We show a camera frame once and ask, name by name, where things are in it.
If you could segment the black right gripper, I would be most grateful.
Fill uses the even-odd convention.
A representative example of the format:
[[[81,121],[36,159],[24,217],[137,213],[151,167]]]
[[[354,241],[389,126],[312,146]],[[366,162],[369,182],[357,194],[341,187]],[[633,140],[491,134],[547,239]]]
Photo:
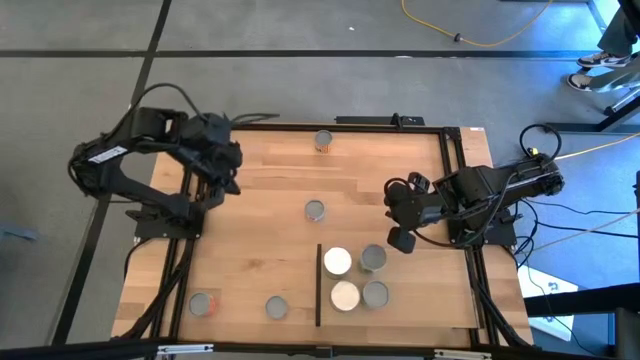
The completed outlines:
[[[421,228],[439,222],[445,212],[444,202],[438,194],[417,194],[407,188],[407,196],[392,206],[392,219],[401,228]],[[389,230],[387,243],[398,251],[411,254],[416,238],[409,230],[401,228]]]

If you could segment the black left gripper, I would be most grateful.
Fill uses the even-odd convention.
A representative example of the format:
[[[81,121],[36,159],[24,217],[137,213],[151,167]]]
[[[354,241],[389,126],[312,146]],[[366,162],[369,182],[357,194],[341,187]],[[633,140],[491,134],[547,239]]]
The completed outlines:
[[[240,144],[231,139],[232,122],[225,115],[204,113],[206,148],[200,155],[207,182],[214,186],[237,186],[236,176],[242,165]],[[203,207],[212,209],[225,199],[223,188],[209,187],[203,193]]]

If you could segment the Carrots can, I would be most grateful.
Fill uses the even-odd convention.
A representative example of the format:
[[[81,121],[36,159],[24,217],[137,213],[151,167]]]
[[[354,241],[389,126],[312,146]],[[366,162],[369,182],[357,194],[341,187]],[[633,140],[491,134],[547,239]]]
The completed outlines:
[[[331,247],[322,257],[325,274],[333,279],[343,278],[352,266],[352,257],[343,247]]]

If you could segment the Cherries can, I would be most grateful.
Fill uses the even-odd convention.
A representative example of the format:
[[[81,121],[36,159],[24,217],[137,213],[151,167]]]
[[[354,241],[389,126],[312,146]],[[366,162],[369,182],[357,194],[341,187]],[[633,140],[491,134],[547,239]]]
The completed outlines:
[[[360,291],[352,282],[341,280],[331,289],[330,302],[336,311],[352,311],[360,302]]]

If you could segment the small light blue can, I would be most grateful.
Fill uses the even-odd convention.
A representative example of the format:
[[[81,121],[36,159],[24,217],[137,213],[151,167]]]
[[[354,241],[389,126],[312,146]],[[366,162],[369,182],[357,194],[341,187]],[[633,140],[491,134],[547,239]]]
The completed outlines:
[[[304,213],[308,220],[318,222],[324,218],[326,208],[322,201],[310,200],[304,206]]]

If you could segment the red and white labelled can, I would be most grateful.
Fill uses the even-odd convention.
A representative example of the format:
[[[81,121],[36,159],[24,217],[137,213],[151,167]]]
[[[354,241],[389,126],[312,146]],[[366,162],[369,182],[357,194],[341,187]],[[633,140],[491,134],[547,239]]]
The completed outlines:
[[[196,317],[207,317],[215,313],[215,298],[203,292],[195,293],[189,299],[189,311]]]

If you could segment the yellow and pink can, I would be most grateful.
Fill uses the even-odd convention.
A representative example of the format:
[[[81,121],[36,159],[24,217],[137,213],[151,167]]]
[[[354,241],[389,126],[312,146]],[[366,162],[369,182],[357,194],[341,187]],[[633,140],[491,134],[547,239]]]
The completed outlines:
[[[273,320],[282,320],[288,313],[288,303],[281,296],[271,296],[266,301],[265,311],[269,318]]]

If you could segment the black shelf side panel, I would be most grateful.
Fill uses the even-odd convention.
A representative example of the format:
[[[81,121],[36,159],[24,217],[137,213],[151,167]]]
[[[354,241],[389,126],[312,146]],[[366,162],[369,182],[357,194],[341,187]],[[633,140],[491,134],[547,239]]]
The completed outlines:
[[[315,271],[315,327],[321,326],[322,314],[322,244],[316,245],[316,271]]]

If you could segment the black bar device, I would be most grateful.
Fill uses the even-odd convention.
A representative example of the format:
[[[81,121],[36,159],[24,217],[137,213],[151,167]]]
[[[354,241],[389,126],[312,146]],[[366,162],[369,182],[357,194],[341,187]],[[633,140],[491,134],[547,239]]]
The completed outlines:
[[[394,113],[390,116],[337,116],[337,124],[354,125],[391,125],[391,126],[424,126],[425,121],[419,116],[407,116]]]

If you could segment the white printed sheet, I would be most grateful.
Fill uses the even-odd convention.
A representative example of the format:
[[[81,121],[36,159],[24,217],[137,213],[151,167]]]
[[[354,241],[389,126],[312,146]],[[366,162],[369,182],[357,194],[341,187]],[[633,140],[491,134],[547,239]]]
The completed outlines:
[[[518,270],[518,279],[525,299],[560,293],[574,293],[576,284],[554,277],[542,271],[522,265]],[[529,317],[529,325],[548,335],[569,342],[572,338],[574,316]]]

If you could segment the blue tape scrap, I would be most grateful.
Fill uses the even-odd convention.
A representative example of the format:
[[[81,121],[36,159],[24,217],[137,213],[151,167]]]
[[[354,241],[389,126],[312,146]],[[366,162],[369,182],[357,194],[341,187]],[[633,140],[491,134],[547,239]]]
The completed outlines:
[[[38,239],[38,234],[35,231],[26,228],[0,224],[0,240],[6,237],[18,237],[28,241],[36,241]]]

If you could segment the black stand base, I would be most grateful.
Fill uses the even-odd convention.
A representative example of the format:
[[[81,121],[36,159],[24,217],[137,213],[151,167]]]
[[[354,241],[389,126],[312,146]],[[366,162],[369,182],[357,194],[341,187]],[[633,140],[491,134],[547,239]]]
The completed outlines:
[[[640,87],[626,93],[603,111],[605,118],[598,123],[550,122],[547,126],[559,133],[632,135],[640,132],[640,124],[626,122],[640,115]]]

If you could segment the person's shoe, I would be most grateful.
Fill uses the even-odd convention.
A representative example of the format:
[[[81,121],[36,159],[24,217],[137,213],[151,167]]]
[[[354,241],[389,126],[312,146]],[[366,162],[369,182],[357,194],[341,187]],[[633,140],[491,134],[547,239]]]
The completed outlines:
[[[577,64],[582,68],[612,67],[619,68],[628,65],[634,56],[617,56],[607,52],[599,52],[580,57]]]
[[[590,92],[593,90],[591,83],[593,77],[585,74],[571,74],[566,78],[567,85],[575,90],[582,92]]]

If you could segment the black furniture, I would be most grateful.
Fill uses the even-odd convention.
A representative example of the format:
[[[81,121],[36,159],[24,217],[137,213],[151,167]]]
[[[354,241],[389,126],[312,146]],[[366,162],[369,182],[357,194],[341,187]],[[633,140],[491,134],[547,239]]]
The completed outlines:
[[[640,360],[640,282],[537,295],[524,303],[530,317],[612,314],[615,357]]]

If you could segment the black aluminium table frame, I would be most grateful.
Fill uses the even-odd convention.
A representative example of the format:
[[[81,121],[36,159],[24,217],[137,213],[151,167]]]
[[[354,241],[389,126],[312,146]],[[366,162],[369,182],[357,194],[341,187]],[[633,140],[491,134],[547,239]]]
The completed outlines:
[[[186,341],[278,345],[466,347],[471,334],[488,338],[469,282],[465,255],[447,249],[445,224],[423,230],[405,255],[387,252],[374,273],[390,291],[379,309],[363,304],[336,311],[330,291],[336,281],[322,267],[321,326],[315,327],[316,245],[322,257],[343,247],[353,259],[370,244],[384,245],[391,228],[383,204],[384,183],[417,171],[430,179],[460,165],[491,163],[486,134],[463,128],[390,126],[333,132],[329,153],[315,150],[315,128],[274,124],[237,130],[244,153],[238,174],[242,192],[210,211],[186,281],[186,292],[215,298],[215,313],[196,317],[188,310],[165,310],[161,333]],[[306,218],[310,200],[324,203],[321,221]],[[282,320],[265,311],[271,296],[288,303]]]

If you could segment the silver metal bracket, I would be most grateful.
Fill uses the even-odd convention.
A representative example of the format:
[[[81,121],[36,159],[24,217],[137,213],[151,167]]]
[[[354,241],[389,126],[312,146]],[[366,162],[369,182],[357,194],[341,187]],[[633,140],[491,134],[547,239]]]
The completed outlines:
[[[493,360],[491,353],[453,349],[435,349],[434,360]]]
[[[200,354],[200,353],[212,353],[215,346],[209,344],[173,344],[173,345],[160,345],[157,348],[157,356],[173,356],[180,354]]]

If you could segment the black frame beam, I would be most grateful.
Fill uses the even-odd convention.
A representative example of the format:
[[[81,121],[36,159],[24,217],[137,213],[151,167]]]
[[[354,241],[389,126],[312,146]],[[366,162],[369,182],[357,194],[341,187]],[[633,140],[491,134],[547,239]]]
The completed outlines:
[[[14,348],[0,350],[0,360],[132,360],[157,356],[157,348],[165,344],[173,345],[180,343],[176,343],[170,338],[115,339],[103,342]],[[215,346],[212,353],[306,355],[317,359],[331,359],[338,356],[406,356],[434,360],[433,355],[435,349],[451,349],[444,347],[267,345],[230,342],[211,344]],[[535,347],[519,348],[486,344],[479,344],[467,349],[453,350],[491,353],[493,360],[619,360],[612,357],[548,352]]]

